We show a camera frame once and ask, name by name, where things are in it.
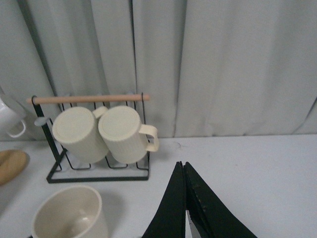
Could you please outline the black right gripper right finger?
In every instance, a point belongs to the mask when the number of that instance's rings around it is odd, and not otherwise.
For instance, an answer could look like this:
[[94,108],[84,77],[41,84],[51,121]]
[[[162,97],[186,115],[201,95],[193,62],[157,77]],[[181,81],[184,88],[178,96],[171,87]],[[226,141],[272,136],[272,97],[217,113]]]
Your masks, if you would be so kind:
[[202,238],[255,238],[222,203],[190,163],[184,166],[187,210]]

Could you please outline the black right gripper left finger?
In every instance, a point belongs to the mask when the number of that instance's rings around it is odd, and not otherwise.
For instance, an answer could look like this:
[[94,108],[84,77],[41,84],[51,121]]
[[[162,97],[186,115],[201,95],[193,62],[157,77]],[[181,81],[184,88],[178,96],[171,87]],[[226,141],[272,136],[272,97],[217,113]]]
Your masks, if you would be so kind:
[[184,238],[186,220],[186,181],[184,168],[177,162],[159,204],[143,234],[144,238]]

